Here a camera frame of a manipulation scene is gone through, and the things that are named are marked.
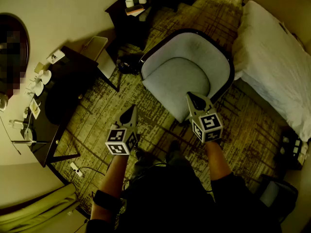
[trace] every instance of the person's right arm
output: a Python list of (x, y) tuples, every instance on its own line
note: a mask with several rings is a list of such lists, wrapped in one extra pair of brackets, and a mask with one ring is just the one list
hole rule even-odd
[(207, 142), (206, 151), (213, 195), (224, 220), (222, 225), (240, 232), (281, 232), (269, 209), (248, 190), (241, 177), (233, 175), (220, 146)]

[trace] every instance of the green curtain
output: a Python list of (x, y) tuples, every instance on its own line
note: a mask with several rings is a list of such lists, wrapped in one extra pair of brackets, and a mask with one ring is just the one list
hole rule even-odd
[(0, 216), (0, 232), (29, 233), (58, 220), (80, 203), (70, 183), (18, 211)]

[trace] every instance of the power outlet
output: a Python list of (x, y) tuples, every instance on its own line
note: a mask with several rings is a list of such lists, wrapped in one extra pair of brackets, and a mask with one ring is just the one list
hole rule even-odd
[(76, 164), (74, 162), (72, 162), (70, 164), (70, 166), (72, 167), (73, 170), (75, 170), (76, 174), (78, 174), (79, 177), (82, 177), (83, 176), (83, 172), (81, 172), (81, 170), (79, 170), (79, 172), (77, 172), (78, 170), (78, 167), (76, 166)]

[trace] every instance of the white bedding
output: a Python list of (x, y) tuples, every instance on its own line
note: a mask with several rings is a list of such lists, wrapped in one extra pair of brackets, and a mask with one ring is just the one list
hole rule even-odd
[(311, 138), (311, 56), (254, 1), (243, 9), (232, 54), (241, 77), (267, 100), (301, 140)]

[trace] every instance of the black chair trim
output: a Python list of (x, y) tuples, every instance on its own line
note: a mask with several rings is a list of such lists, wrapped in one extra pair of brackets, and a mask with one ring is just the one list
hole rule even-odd
[(164, 40), (162, 40), (160, 43), (158, 43), (156, 46), (154, 46), (150, 51), (148, 51), (140, 59), (140, 61), (138, 63), (138, 69), (139, 69), (139, 73), (140, 73), (141, 79), (144, 80), (144, 78), (142, 76), (142, 73), (141, 73), (141, 69), (142, 69), (143, 64), (146, 62), (146, 60), (151, 55), (153, 55), (156, 51), (158, 51), (161, 47), (163, 47), (166, 43), (168, 43), (170, 40), (172, 40), (175, 36), (177, 36), (177, 35), (179, 35), (181, 33), (195, 33), (195, 34), (198, 34), (199, 36), (203, 37), (208, 42), (210, 42), (215, 48), (217, 48), (226, 57), (227, 61), (229, 62), (230, 74), (229, 74), (229, 78), (228, 78), (227, 82), (210, 99), (211, 102), (214, 104), (226, 92), (226, 90), (229, 89), (229, 87), (232, 85), (233, 80), (234, 80), (234, 74), (235, 74), (234, 66), (233, 66), (233, 62), (232, 62), (231, 56), (229, 56), (228, 53), (221, 46), (219, 46), (212, 38), (210, 38), (205, 33), (201, 32), (199, 30), (196, 30), (196, 29), (180, 29), (180, 30), (176, 30), (175, 32), (170, 34), (168, 37), (166, 37)]

